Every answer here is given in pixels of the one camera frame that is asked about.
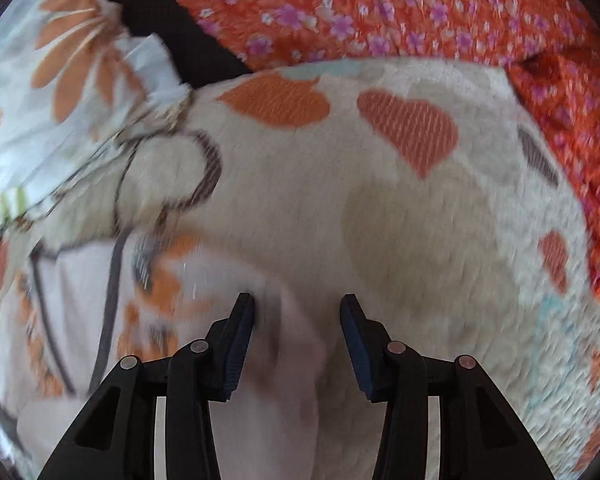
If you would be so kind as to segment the pale pink zip cardigan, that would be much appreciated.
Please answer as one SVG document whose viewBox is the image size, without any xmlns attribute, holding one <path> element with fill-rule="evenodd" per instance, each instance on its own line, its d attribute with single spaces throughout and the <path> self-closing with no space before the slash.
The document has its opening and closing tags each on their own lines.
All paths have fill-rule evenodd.
<svg viewBox="0 0 600 480">
<path fill-rule="evenodd" d="M 230 402 L 212 412 L 227 479 L 306 479 L 324 346 L 290 289 L 193 236 L 143 232 L 35 249 L 0 301 L 0 458 L 39 472 L 125 356 L 172 356 L 246 292 L 256 322 Z"/>
</svg>

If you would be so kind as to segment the quilted heart pattern bedspread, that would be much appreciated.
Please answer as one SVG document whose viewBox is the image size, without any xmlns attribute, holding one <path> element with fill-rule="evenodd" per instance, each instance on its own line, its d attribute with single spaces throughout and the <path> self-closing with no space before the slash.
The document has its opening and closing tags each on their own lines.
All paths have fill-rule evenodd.
<svg viewBox="0 0 600 480">
<path fill-rule="evenodd" d="M 272 273 L 324 346 L 307 479 L 367 479 L 384 411 L 356 384 L 345 294 L 432 358 L 474 356 L 557 479 L 600 452 L 600 304 L 582 206 L 498 70 L 326 63 L 199 90 L 8 236 L 0 301 L 32 252 L 193 236 Z"/>
</svg>

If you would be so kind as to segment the floral white pillow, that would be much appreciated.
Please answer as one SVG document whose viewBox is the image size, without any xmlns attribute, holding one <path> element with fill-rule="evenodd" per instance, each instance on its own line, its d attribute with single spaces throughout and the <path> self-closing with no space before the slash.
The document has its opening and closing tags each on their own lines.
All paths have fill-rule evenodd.
<svg viewBox="0 0 600 480">
<path fill-rule="evenodd" d="M 46 216 L 125 136 L 172 122 L 192 93 L 117 3 L 12 0 L 0 16 L 0 237 Z"/>
</svg>

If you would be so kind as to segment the red floral blanket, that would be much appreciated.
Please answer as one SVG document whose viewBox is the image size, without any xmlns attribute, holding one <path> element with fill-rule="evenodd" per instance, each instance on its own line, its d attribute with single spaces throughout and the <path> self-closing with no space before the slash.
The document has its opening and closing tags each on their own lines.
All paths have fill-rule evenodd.
<svg viewBox="0 0 600 480">
<path fill-rule="evenodd" d="M 176 0 L 252 70 L 426 56 L 501 67 L 576 190 L 600 300 L 600 29 L 579 0 Z"/>
</svg>

